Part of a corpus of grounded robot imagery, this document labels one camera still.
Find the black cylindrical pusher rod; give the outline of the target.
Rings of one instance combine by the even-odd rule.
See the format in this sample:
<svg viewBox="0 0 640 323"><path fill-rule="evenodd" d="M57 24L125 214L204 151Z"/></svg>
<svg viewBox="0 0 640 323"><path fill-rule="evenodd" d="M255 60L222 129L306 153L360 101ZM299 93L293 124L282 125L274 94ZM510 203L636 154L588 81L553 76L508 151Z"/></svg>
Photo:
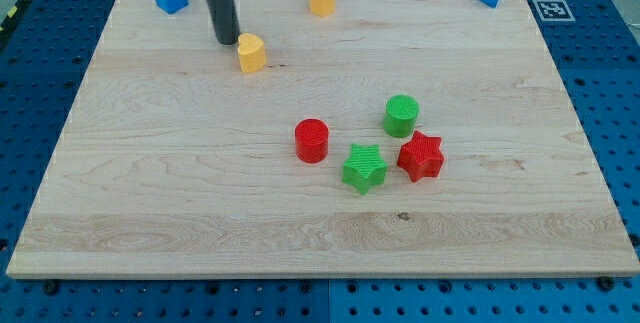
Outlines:
<svg viewBox="0 0 640 323"><path fill-rule="evenodd" d="M240 35L234 0L206 0L217 41L234 45Z"/></svg>

